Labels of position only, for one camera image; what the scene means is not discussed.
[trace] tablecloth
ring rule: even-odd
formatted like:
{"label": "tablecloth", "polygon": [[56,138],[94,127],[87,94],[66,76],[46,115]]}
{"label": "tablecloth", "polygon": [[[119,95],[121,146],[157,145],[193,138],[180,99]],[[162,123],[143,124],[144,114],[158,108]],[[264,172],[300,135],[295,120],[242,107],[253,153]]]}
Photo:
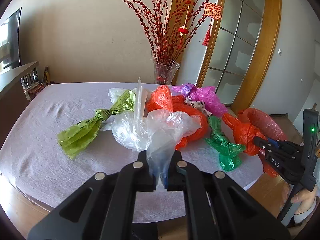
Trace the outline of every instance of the tablecloth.
{"label": "tablecloth", "polygon": [[[121,146],[111,131],[97,138],[74,160],[57,143],[57,134],[94,116],[98,108],[110,108],[109,88],[133,89],[135,83],[54,84],[41,91],[23,111],[0,150],[0,171],[23,193],[56,207],[98,171],[112,174],[137,159],[138,153]],[[157,85],[143,84],[149,90]],[[222,130],[234,142],[232,131]],[[181,149],[182,158],[201,171],[221,170],[218,153],[203,139]],[[243,163],[228,172],[246,188],[262,174],[258,156],[240,154]],[[185,215],[182,192],[138,192],[134,222],[156,222]]]}

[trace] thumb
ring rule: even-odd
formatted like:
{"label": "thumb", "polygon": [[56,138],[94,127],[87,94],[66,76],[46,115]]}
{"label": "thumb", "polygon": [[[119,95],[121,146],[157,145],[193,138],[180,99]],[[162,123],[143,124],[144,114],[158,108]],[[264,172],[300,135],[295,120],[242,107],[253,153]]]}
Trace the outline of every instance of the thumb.
{"label": "thumb", "polygon": [[299,191],[296,195],[294,195],[292,197],[292,199],[290,200],[291,203],[298,203],[301,202],[303,200],[307,200],[310,198],[310,191],[308,191],[307,189],[303,189],[301,191]]}

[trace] red tassel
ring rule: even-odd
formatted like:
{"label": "red tassel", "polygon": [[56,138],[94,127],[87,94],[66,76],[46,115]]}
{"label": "red tassel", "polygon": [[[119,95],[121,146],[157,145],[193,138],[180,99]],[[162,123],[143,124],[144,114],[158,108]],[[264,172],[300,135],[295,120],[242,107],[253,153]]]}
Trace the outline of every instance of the red tassel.
{"label": "red tassel", "polygon": [[210,40],[210,30],[211,30],[211,24],[209,25],[209,29],[207,31],[207,34],[204,37],[204,41],[202,42],[202,45],[208,46],[209,40]]}
{"label": "red tassel", "polygon": [[182,48],[182,44],[183,44],[183,37],[180,38],[180,43],[178,45],[178,49]]}

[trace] hand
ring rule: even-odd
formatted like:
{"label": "hand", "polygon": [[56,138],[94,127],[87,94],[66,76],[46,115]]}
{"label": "hand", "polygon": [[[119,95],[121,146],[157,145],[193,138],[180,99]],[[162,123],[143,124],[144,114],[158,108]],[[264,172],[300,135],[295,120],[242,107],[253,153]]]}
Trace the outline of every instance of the hand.
{"label": "hand", "polygon": [[[304,188],[292,197],[292,199],[290,200],[291,203],[298,203],[301,201],[299,208],[294,213],[295,215],[306,212],[313,205],[313,202],[315,201],[317,190],[318,190],[318,188],[316,185],[315,185],[312,192],[310,192],[309,190]],[[282,190],[283,204],[281,207],[283,207],[284,203],[287,201],[289,193],[290,193],[290,186],[288,183],[285,182],[284,188]]]}

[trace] wooden floor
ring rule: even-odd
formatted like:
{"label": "wooden floor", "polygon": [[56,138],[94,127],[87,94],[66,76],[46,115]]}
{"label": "wooden floor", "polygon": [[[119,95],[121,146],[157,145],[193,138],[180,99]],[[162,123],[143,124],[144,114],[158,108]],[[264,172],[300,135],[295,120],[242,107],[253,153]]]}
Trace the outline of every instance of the wooden floor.
{"label": "wooden floor", "polygon": [[[287,117],[274,118],[288,140],[300,144],[302,138]],[[248,190],[270,213],[277,216],[280,208],[281,190],[284,181],[280,176],[270,178],[263,174]],[[48,214],[43,208],[34,205],[0,176],[0,204],[20,233],[27,238],[30,229]],[[159,240],[185,240],[187,227],[185,217],[158,223]]]}

